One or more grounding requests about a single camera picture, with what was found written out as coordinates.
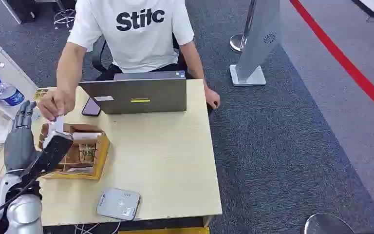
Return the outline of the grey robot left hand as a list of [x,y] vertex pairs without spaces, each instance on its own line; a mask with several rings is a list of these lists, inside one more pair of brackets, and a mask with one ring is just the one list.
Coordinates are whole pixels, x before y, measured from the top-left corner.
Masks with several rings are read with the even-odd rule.
[[4,165],[7,172],[26,169],[41,152],[37,151],[31,131],[36,102],[25,101],[16,113],[12,129],[4,143]]

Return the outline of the person's left hand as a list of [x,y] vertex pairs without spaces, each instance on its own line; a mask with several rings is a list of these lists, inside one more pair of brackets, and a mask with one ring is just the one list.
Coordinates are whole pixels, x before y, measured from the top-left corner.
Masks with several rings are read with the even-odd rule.
[[209,104],[213,110],[218,109],[221,104],[220,95],[213,91],[212,89],[205,87],[205,97],[206,102]]

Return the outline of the person's right hand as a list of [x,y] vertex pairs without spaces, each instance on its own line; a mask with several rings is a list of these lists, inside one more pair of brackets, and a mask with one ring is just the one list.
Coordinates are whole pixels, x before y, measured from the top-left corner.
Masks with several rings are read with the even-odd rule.
[[75,90],[55,88],[46,93],[38,102],[38,108],[43,117],[54,121],[75,108]]

